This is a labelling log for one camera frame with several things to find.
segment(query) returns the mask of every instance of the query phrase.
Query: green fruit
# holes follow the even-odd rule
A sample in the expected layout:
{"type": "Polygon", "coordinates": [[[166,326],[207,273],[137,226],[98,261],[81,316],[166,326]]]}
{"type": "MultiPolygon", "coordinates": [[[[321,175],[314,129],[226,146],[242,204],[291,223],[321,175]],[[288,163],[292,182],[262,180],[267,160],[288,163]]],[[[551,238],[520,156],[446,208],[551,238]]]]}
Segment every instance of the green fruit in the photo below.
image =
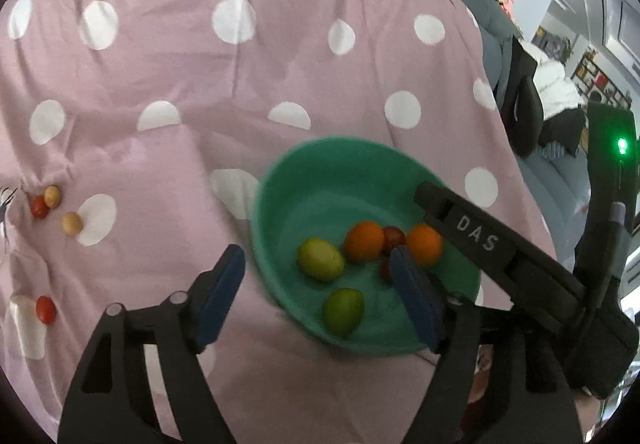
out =
{"type": "Polygon", "coordinates": [[[357,289],[338,289],[324,304],[324,325],[334,336],[349,336],[364,316],[364,296],[357,289]]]}
{"type": "Polygon", "coordinates": [[[298,263],[306,275],[320,281],[334,281],[344,273],[340,251],[322,239],[309,239],[298,248],[298,263]]]}

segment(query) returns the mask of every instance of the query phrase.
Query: small round fruit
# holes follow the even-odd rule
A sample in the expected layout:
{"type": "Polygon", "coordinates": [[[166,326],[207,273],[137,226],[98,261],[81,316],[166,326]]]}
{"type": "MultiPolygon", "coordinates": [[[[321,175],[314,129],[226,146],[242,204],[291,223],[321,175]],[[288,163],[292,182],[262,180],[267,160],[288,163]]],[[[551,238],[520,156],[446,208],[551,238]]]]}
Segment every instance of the small round fruit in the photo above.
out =
{"type": "Polygon", "coordinates": [[[79,235],[82,228],[84,224],[78,213],[69,212],[62,215],[62,230],[70,237],[79,235]]]}
{"type": "Polygon", "coordinates": [[[382,228],[382,232],[385,234],[385,245],[382,247],[382,252],[389,256],[394,247],[404,244],[404,231],[395,226],[387,226],[382,228]]]}
{"type": "Polygon", "coordinates": [[[364,296],[357,289],[337,289],[324,304],[324,325],[338,338],[349,336],[363,316],[364,296]]]}
{"type": "Polygon", "coordinates": [[[49,296],[40,296],[36,302],[36,316],[44,325],[52,324],[56,319],[56,306],[49,296]]]}
{"type": "Polygon", "coordinates": [[[375,260],[382,253],[385,234],[375,222],[358,222],[344,240],[344,255],[354,264],[375,260]]]}
{"type": "Polygon", "coordinates": [[[384,259],[378,268],[378,276],[382,278],[389,285],[394,283],[394,279],[391,277],[391,265],[389,259],[384,259]]]}
{"type": "Polygon", "coordinates": [[[49,206],[44,202],[44,197],[38,195],[31,203],[31,215],[35,219],[43,219],[49,214],[49,206]]]}
{"type": "Polygon", "coordinates": [[[298,248],[298,263],[307,276],[320,281],[334,281],[344,273],[344,258],[326,240],[311,238],[298,248]]]}
{"type": "Polygon", "coordinates": [[[55,209],[60,206],[62,202],[62,192],[57,186],[49,186],[44,191],[44,203],[51,209],[55,209]]]}
{"type": "Polygon", "coordinates": [[[425,267],[437,264],[444,249],[442,236],[427,224],[417,225],[409,231],[405,244],[415,263],[425,267]]]}

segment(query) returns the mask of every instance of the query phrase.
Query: red cherry tomato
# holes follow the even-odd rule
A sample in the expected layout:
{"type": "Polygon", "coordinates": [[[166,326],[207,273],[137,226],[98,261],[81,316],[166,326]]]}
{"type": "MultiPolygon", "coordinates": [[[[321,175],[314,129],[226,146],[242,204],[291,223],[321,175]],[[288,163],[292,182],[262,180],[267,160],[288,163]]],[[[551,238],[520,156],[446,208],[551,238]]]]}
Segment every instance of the red cherry tomato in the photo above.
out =
{"type": "Polygon", "coordinates": [[[49,296],[40,296],[36,302],[36,316],[44,325],[52,324],[56,319],[56,306],[49,296]]]}
{"type": "Polygon", "coordinates": [[[394,279],[391,278],[391,266],[389,265],[389,259],[385,259],[378,269],[378,275],[382,278],[386,283],[391,285],[394,283],[394,279]]]}
{"type": "Polygon", "coordinates": [[[400,228],[387,226],[382,232],[385,234],[385,245],[382,247],[384,254],[390,255],[394,247],[404,244],[404,232],[400,228]]]}
{"type": "Polygon", "coordinates": [[[31,203],[31,215],[35,219],[43,219],[49,214],[49,206],[44,202],[44,197],[38,195],[31,203]]]}

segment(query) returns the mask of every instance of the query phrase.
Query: polka dot blanket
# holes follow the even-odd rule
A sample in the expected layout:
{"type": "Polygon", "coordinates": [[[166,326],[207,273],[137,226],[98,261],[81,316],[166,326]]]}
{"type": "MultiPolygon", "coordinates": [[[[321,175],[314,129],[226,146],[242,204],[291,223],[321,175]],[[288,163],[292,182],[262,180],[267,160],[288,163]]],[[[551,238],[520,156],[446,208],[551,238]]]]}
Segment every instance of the polka dot blanket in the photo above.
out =
{"type": "MultiPolygon", "coordinates": [[[[460,0],[9,0],[0,23],[0,182],[18,189],[0,364],[53,437],[105,307],[155,305],[236,243],[247,274],[200,363],[238,442],[402,440],[433,365],[325,346],[268,297],[252,262],[258,182],[304,141],[396,147],[553,254],[460,0]],[[63,204],[34,220],[30,197],[51,183],[63,204]],[[76,238],[62,232],[65,211],[84,220],[76,238]],[[36,318],[40,296],[58,309],[52,325],[36,318]]],[[[482,287],[486,305],[508,307],[486,277],[482,287]]],[[[146,357],[176,436],[157,351],[146,357]]]]}

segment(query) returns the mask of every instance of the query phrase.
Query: orange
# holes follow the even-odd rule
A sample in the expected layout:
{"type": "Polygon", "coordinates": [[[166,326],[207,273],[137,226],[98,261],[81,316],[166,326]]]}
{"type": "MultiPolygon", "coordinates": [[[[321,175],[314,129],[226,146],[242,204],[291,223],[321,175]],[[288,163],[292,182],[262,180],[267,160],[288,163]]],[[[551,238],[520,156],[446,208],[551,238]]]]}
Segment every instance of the orange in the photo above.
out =
{"type": "Polygon", "coordinates": [[[418,224],[409,231],[404,242],[418,265],[433,267],[442,256],[442,236],[427,224],[418,224]]]}
{"type": "Polygon", "coordinates": [[[353,264],[375,260],[382,253],[385,234],[375,222],[358,222],[344,240],[344,256],[353,264]]]}

